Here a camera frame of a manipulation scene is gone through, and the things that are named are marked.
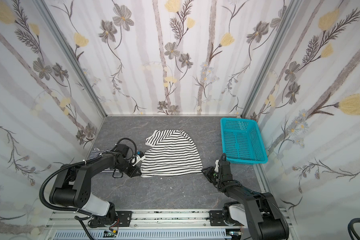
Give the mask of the blue white striped tank top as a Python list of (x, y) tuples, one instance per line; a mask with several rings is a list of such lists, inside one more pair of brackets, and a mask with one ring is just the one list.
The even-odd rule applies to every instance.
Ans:
[[(101, 154), (109, 152), (109, 151), (110, 150), (100, 150), (98, 148), (94, 148), (89, 154), (89, 160), (92, 160), (92, 159), (100, 156)], [(108, 168), (108, 169), (105, 169), (102, 171), (102, 173), (110, 173), (110, 174), (112, 174), (113, 172), (114, 172), (113, 168)]]

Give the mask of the black white striped tank top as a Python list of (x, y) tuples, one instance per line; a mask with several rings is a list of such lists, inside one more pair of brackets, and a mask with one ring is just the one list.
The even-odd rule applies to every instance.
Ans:
[(142, 177), (176, 177), (201, 174), (199, 151), (192, 138), (183, 130), (155, 130), (146, 138), (150, 147), (140, 166)]

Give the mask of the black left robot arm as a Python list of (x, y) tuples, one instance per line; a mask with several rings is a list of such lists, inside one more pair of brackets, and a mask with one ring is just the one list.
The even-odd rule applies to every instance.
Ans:
[(130, 148), (123, 141), (120, 139), (111, 150), (90, 160), (62, 165), (42, 183), (41, 203), (51, 210), (83, 214), (78, 221), (88, 220), (91, 228), (121, 225), (122, 216), (115, 205), (95, 196), (91, 188), (92, 178), (107, 169), (130, 178), (142, 175), (138, 161), (144, 153), (138, 151), (137, 145)]

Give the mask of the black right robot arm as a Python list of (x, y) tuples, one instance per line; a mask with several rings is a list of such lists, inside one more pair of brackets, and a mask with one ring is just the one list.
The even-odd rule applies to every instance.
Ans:
[(251, 190), (233, 179), (231, 163), (223, 153), (215, 167), (202, 170), (207, 180), (218, 192), (233, 199), (224, 204), (220, 214), (210, 211), (211, 225), (234, 226), (236, 224), (248, 229), (253, 240), (287, 240), (290, 228), (279, 209), (274, 196)]

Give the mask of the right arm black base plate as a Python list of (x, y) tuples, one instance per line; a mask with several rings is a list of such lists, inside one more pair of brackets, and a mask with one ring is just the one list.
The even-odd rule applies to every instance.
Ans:
[(224, 227), (228, 226), (224, 221), (223, 211), (210, 210), (208, 220), (210, 221), (211, 227)]

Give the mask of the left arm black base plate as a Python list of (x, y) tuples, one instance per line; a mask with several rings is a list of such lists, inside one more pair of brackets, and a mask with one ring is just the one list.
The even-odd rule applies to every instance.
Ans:
[(90, 228), (102, 227), (129, 227), (132, 219), (132, 211), (114, 211), (106, 216), (95, 216), (88, 222)]

